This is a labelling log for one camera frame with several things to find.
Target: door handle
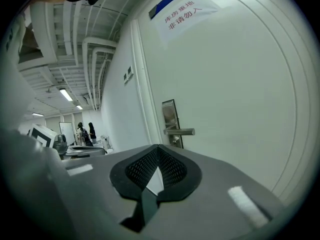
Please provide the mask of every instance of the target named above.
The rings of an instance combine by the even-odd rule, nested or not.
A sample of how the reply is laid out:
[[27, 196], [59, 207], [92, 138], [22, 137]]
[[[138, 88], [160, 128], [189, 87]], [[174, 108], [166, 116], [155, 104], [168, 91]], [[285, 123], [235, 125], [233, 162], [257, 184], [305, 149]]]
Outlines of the door handle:
[[169, 126], [168, 128], [164, 129], [163, 132], [165, 135], [195, 135], [196, 131], [194, 128], [187, 128], [187, 129], [172, 129], [175, 127], [176, 124]]

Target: door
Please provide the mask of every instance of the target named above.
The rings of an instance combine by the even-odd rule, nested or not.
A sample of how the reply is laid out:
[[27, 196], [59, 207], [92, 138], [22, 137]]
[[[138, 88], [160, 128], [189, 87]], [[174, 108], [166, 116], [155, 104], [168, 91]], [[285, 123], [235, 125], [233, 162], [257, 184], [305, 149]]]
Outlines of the door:
[[[255, 0], [207, 0], [216, 12], [165, 38], [157, 24], [185, 0], [151, 20], [160, 1], [147, 4], [138, 23], [163, 143], [162, 103], [174, 99], [180, 128], [195, 129], [182, 137], [185, 149], [226, 161], [272, 190], [289, 157], [302, 156], [309, 127], [307, 80], [291, 39]], [[318, 97], [316, 85], [310, 90]]]

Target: paper sign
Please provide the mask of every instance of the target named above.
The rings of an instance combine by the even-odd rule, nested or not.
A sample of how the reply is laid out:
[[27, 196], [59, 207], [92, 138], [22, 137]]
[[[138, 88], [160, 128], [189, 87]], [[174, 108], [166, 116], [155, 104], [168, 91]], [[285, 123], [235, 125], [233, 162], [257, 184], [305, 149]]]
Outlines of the paper sign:
[[155, 21], [164, 44], [218, 11], [210, 0], [182, 0]]

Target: fluorescent light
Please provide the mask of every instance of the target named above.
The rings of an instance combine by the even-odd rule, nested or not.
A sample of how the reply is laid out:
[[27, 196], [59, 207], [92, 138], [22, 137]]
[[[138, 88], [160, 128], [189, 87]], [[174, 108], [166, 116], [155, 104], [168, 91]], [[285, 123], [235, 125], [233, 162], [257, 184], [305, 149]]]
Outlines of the fluorescent light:
[[72, 102], [72, 98], [70, 97], [69, 93], [67, 93], [65, 88], [60, 89], [59, 91], [69, 102]]
[[38, 117], [44, 117], [44, 115], [43, 115], [43, 114], [32, 113], [32, 115], [34, 115], [34, 116], [38, 116]]

